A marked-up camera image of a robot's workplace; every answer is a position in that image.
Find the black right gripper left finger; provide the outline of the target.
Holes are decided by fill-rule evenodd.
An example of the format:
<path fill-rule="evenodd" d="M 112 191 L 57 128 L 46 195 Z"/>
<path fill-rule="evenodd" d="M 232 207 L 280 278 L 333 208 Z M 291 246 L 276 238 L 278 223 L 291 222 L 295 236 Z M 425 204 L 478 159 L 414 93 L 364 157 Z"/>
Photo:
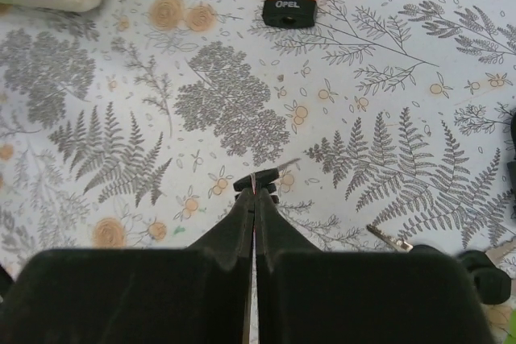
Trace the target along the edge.
<path fill-rule="evenodd" d="M 4 343 L 246 343 L 255 198 L 183 249 L 53 249 L 1 307 Z"/>

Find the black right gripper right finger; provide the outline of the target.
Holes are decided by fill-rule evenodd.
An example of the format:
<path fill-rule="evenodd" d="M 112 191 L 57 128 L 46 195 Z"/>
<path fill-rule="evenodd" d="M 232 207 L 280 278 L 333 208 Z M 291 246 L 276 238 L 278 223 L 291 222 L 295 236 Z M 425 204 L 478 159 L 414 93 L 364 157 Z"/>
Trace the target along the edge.
<path fill-rule="evenodd" d="M 254 197 L 262 343 L 491 343 L 472 281 L 432 251 L 321 251 Z"/>

